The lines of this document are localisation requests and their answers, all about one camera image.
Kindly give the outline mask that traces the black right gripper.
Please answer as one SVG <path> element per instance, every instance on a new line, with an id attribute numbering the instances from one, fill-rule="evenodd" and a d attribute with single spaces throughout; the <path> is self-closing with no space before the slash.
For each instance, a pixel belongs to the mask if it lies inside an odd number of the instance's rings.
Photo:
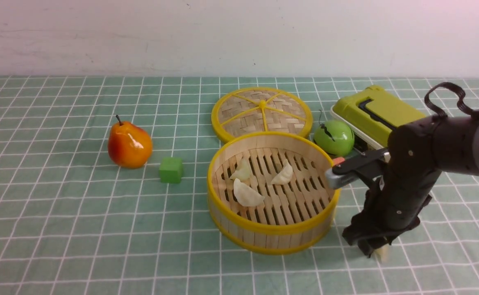
<path id="1" fill-rule="evenodd" d="M 441 170 L 389 164 L 384 175 L 365 193 L 363 210 L 353 216 L 342 237 L 370 258 L 401 234 L 420 224 L 419 213 L 430 200 L 430 191 Z"/>

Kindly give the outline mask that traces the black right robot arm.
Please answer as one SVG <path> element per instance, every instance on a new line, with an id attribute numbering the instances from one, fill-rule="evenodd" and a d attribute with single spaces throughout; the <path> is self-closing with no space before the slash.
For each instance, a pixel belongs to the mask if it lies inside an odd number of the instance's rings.
<path id="1" fill-rule="evenodd" d="M 362 211 L 342 236 L 370 256 L 420 224 L 443 172 L 479 176 L 479 117 L 434 115 L 402 125 L 387 149 L 351 157 L 334 171 L 353 172 L 368 185 Z"/>

